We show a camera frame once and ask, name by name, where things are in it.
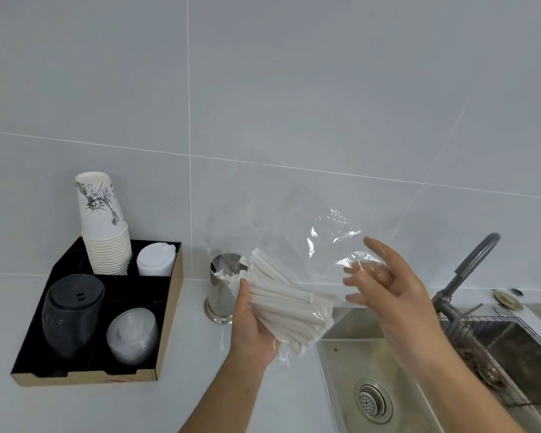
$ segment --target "gray faucet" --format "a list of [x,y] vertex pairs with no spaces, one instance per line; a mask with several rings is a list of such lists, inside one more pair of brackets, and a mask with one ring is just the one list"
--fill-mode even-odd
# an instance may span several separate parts
[[455,269],[455,277],[443,290],[437,292],[433,297],[433,307],[437,312],[437,316],[442,313],[448,320],[454,322],[461,320],[473,313],[483,304],[479,304],[471,308],[466,313],[462,313],[461,310],[451,305],[451,297],[454,291],[467,279],[469,275],[475,270],[475,268],[484,260],[484,258],[493,250],[495,245],[499,243],[501,235],[496,232],[491,232],[487,237],[483,239],[479,245],[473,249],[473,251],[463,260],[459,267]]

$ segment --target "right hand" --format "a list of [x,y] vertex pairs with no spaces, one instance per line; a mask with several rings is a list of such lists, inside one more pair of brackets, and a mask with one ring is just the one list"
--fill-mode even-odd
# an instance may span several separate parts
[[441,330],[425,285],[396,251],[370,237],[365,245],[382,258],[380,263],[354,262],[344,271],[346,286],[359,292],[347,301],[368,306],[378,317],[391,353],[415,377],[423,379],[429,369],[453,349]]

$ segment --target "sink drain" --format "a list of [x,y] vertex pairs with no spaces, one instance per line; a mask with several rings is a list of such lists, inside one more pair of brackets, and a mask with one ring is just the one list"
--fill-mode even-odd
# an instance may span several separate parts
[[363,378],[355,384],[355,401],[365,417],[377,424],[389,422],[393,416],[390,396],[379,383]]

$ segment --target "black plastic lid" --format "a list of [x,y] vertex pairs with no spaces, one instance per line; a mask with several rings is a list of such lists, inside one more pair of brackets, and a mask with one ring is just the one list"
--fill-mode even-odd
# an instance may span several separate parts
[[72,274],[50,286],[53,304],[68,310],[80,310],[94,305],[104,296],[104,284],[94,275]]

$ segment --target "cardboard tray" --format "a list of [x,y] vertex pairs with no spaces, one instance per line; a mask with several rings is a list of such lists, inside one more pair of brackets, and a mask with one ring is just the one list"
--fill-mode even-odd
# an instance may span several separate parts
[[[127,275],[96,275],[105,287],[96,331],[88,345],[76,357],[64,360],[58,357],[46,342],[42,332],[41,314],[44,297],[53,283],[70,274],[92,273],[82,238],[74,242],[50,272],[10,372],[19,385],[83,385],[158,380],[182,287],[182,249],[180,242],[167,242],[176,246],[176,260],[170,277],[140,276],[136,258],[140,250],[151,243],[155,241],[131,240],[133,256]],[[148,308],[154,313],[159,326],[160,342],[155,352],[143,364],[126,366],[119,363],[108,348],[106,331],[116,316],[137,307]]]

